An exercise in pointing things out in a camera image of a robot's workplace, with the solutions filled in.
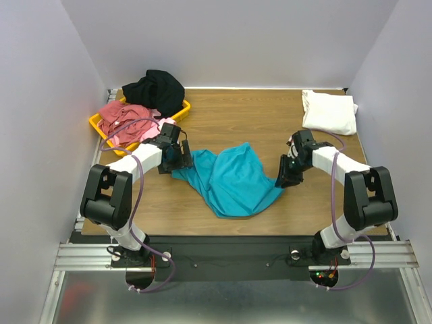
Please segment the teal t-shirt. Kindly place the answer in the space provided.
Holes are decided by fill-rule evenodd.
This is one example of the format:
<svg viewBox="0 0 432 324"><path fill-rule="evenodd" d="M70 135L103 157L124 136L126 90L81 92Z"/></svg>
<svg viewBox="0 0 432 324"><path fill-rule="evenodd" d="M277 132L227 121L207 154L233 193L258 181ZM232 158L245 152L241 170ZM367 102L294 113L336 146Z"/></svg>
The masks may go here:
<svg viewBox="0 0 432 324"><path fill-rule="evenodd" d="M219 218L243 218L263 212L283 193L248 142L218 155L203 149L191 152L193 166L171 177L188 182Z"/></svg>

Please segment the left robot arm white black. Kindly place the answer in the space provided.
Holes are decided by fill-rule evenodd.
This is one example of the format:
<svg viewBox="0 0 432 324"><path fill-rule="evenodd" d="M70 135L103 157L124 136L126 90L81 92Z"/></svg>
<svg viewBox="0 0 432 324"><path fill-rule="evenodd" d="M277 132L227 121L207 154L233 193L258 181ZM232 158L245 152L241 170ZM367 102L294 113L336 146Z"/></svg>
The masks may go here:
<svg viewBox="0 0 432 324"><path fill-rule="evenodd" d="M139 267L153 256L143 245L149 243L149 237L133 221L144 192L144 174L154 168L160 174L168 174L192 166L187 140L153 138L114 163L90 168L80 214L117 241L117 248L107 249L113 262L125 261L129 266Z"/></svg>

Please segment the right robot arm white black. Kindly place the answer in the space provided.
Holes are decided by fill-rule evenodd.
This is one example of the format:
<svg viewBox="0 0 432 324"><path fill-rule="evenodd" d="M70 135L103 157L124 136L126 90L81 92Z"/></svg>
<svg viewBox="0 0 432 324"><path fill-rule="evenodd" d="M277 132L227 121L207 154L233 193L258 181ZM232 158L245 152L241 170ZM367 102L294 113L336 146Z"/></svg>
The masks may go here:
<svg viewBox="0 0 432 324"><path fill-rule="evenodd" d="M280 157L277 188L297 186L303 173L320 169L331 176L331 225L313 238L310 255L318 263L332 259L340 248L374 227L398 218L392 178L386 167L359 163L329 142L318 142L310 130L288 139Z"/></svg>

